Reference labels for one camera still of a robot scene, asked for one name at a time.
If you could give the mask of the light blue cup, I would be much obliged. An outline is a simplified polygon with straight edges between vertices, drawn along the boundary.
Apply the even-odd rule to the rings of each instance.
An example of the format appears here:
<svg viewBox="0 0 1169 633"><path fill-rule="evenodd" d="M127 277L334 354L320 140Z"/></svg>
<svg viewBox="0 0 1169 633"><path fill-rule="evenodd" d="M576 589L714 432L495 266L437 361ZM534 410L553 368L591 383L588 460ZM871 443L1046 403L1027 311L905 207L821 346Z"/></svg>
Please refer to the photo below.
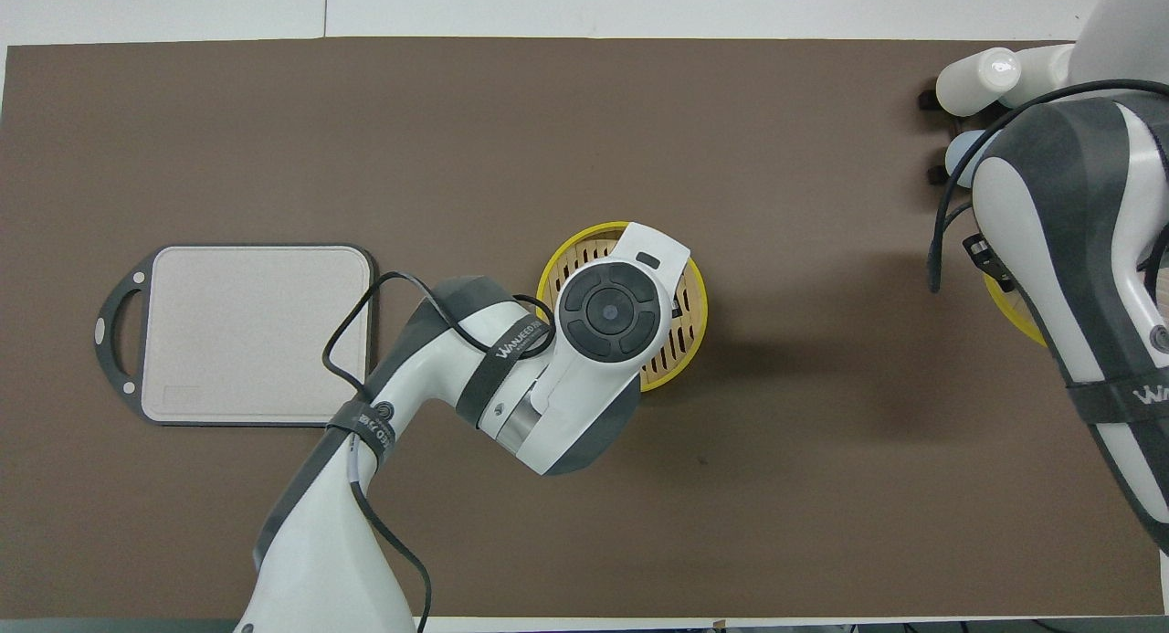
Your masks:
<svg viewBox="0 0 1169 633"><path fill-rule="evenodd" d="M974 143L980 142L983 136L985 136L985 130L970 130L960 132L952 138L952 142L949 142L949 146L946 150L943 163L947 176L956 174L959 163L966 154L968 154ZM964 166L957 176L959 187L964 190L971 188L975 171L977 170L977 164L982 154L985 154L985 146L982 146L976 154L973 154L973 157L968 160L967 166Z"/></svg>

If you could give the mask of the yellow bamboo steamer tier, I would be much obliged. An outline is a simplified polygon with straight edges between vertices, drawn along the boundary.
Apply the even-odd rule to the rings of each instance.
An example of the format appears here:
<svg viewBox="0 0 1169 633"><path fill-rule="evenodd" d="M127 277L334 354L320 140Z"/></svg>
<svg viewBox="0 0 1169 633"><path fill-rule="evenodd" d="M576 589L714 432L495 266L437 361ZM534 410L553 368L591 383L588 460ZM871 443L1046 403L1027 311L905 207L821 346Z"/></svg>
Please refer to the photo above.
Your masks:
<svg viewBox="0 0 1169 633"><path fill-rule="evenodd" d="M996 278L996 275L989 274L989 271L983 270L982 274L983 282L985 283L985 290L988 290L991 301L996 304L998 311L1007 317L1010 323L1030 338L1036 344L1043 348L1047 348L1047 338L1042 333L1038 326L1035 314L1028 308L1028 301L1024 300L1018 287L1012 282L1010 276L1005 278Z"/></svg>
<svg viewBox="0 0 1169 633"><path fill-rule="evenodd" d="M627 229L627 221L610 221L587 227L563 241L544 264L537 297L552 307L573 271L606 259ZM710 302L707 289L694 259L689 259L675 293L672 324L663 349L639 369L639 391L659 388L676 378L697 355L707 330Z"/></svg>

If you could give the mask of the brown table mat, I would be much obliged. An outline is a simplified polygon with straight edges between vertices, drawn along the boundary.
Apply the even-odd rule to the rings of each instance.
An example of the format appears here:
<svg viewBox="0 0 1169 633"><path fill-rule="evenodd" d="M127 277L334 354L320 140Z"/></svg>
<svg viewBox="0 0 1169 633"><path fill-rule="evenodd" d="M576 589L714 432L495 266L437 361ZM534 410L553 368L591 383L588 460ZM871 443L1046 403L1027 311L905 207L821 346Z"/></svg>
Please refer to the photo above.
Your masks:
<svg viewBox="0 0 1169 633"><path fill-rule="evenodd" d="M162 245L350 242L532 293L609 220L690 247L683 374L539 479L440 402L369 489L435 615L1144 615L1158 558L1047 351L948 233L975 43L339 37L13 47L0 121L0 617L235 617L312 429L158 427L94 355Z"/></svg>

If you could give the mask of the plain white cup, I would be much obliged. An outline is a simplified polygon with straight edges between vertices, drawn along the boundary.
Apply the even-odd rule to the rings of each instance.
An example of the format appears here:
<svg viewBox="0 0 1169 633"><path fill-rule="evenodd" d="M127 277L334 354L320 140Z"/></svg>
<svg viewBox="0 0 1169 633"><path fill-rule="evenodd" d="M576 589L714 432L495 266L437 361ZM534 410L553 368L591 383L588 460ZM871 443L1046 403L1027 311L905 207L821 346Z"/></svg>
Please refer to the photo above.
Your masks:
<svg viewBox="0 0 1169 633"><path fill-rule="evenodd" d="M1001 99L1021 81L1022 67L1007 47L987 50L948 64L938 75L936 99L943 111L970 117Z"/></svg>

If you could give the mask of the white cutting board grey rim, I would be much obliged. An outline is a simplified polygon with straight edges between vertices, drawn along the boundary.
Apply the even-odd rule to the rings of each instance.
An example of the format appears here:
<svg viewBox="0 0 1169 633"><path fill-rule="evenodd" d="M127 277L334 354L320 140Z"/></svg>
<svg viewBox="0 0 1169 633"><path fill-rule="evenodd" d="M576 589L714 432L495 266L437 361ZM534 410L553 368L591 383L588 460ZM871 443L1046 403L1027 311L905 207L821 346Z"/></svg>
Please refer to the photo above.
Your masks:
<svg viewBox="0 0 1169 633"><path fill-rule="evenodd" d="M321 353L374 274L350 243L171 245L101 304L95 353L157 425L321 427L354 395Z"/></svg>

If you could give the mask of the black cup rack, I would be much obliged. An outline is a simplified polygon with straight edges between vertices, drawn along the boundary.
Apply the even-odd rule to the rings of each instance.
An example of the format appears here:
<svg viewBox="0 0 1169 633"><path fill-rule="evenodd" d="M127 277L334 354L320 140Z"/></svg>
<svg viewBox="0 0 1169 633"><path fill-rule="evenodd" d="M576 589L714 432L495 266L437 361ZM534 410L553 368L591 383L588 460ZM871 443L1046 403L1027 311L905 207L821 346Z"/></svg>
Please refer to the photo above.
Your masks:
<svg viewBox="0 0 1169 633"><path fill-rule="evenodd" d="M991 122L998 121L998 118L1005 116L1005 113L1009 111L1009 109L1005 105L1002 105L1001 103L998 103L998 101L994 101L994 103L991 103L989 106L981 109L981 111L978 111L977 113L973 113L973 116L959 117L955 116L955 113L946 111L945 108L941 106L938 99L936 90L934 89L927 89L924 90L922 92L919 92L916 97L916 105L920 110L927 113L932 113L932 116L934 117L938 117L939 113L941 117L945 117L945 121L947 121L949 124L949 143L952 143L952 138L960 132L970 130L984 130L985 126L989 126L991 124ZM945 163L945 156L940 163L936 163L935 165L931 166L931 168L927 170L926 172L927 181L932 186L943 186L949 180L949 178L952 178L952 176L947 176L943 163Z"/></svg>

